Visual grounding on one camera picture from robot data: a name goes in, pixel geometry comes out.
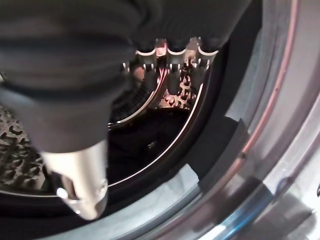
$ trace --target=metal nozzle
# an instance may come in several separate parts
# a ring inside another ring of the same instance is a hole
[[[107,204],[107,141],[66,153],[41,152],[56,194],[85,220],[98,218]]]

